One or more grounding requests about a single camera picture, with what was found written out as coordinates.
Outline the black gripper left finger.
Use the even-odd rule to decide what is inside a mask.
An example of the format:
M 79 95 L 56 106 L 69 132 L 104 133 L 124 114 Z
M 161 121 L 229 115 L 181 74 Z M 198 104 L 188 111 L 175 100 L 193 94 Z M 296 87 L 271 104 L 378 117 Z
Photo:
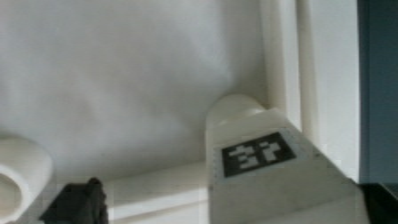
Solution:
M 67 184 L 39 216 L 44 224 L 108 224 L 106 194 L 97 178 Z

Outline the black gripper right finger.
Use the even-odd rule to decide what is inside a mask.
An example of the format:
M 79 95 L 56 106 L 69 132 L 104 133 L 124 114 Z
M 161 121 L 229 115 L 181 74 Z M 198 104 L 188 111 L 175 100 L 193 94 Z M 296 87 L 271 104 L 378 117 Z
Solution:
M 371 224 L 398 224 L 398 183 L 362 183 Z

